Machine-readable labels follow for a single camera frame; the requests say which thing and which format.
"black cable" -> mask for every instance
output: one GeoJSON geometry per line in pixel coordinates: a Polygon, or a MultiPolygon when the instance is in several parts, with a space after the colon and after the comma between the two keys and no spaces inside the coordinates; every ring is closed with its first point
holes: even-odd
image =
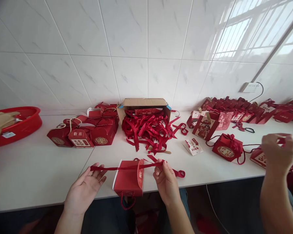
{"type": "Polygon", "coordinates": [[[261,95],[263,95],[263,93],[264,93],[264,86],[263,86],[261,83],[259,83],[259,84],[260,84],[261,87],[262,87],[262,91],[261,91],[261,94],[260,94],[258,97],[256,97],[256,98],[259,98],[259,97],[260,97],[261,95]]]}

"pile of ribbons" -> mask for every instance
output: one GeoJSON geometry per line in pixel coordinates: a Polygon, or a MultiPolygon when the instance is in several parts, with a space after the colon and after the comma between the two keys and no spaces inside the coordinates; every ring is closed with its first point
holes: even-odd
{"type": "Polygon", "coordinates": [[[156,153],[165,152],[167,148],[166,142],[171,138],[176,138],[175,133],[178,129],[181,129],[183,135],[188,133],[185,123],[181,123],[178,126],[172,125],[180,117],[168,122],[164,111],[159,114],[140,116],[134,115],[134,110],[126,110],[125,113],[127,115],[121,127],[126,135],[127,142],[135,146],[136,151],[139,150],[139,143],[143,143],[146,144],[147,150],[152,146],[152,150],[149,150],[148,153],[154,153],[155,155],[156,153]]]}

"white cable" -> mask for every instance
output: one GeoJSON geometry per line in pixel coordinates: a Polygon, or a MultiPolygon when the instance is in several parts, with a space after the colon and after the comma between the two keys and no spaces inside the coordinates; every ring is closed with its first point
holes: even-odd
{"type": "Polygon", "coordinates": [[[214,211],[214,214],[215,214],[216,218],[218,219],[218,221],[220,222],[220,224],[222,225],[222,227],[226,230],[226,232],[227,232],[228,234],[230,234],[230,233],[227,231],[227,229],[225,228],[225,226],[221,223],[221,221],[219,220],[218,216],[216,215],[216,212],[215,212],[214,207],[213,207],[213,204],[212,204],[211,197],[209,196],[209,192],[208,192],[207,185],[206,185],[206,190],[207,190],[207,194],[208,194],[208,197],[209,197],[209,201],[211,202],[211,206],[212,206],[212,209],[213,209],[213,211],[214,211]]]}

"gold circular emblem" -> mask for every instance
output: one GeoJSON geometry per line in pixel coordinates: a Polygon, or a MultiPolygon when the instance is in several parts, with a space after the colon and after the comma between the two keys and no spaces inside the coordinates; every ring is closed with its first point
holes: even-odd
{"type": "Polygon", "coordinates": [[[234,152],[230,148],[225,146],[219,146],[217,148],[217,151],[226,158],[232,158],[234,156],[234,152]]]}
{"type": "Polygon", "coordinates": [[[60,138],[57,138],[57,137],[52,137],[51,140],[58,145],[64,145],[64,143],[65,143],[63,140],[61,140],[60,138]]]}
{"type": "Polygon", "coordinates": [[[242,120],[243,120],[243,121],[246,121],[246,120],[248,120],[250,117],[251,117],[251,115],[244,116],[242,120]]]}
{"type": "Polygon", "coordinates": [[[107,144],[107,139],[105,139],[104,137],[97,137],[95,139],[95,142],[100,144],[100,145],[106,145],[107,144]]]}

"red plastic basin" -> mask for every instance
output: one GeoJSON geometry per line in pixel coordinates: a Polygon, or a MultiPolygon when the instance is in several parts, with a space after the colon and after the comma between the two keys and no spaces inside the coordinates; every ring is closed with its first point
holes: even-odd
{"type": "Polygon", "coordinates": [[[14,111],[20,113],[20,115],[17,115],[16,118],[22,119],[23,121],[2,129],[0,135],[0,146],[23,139],[37,131],[42,125],[42,120],[39,116],[40,109],[37,107],[15,107],[0,110],[0,112],[3,113],[14,111]]]}

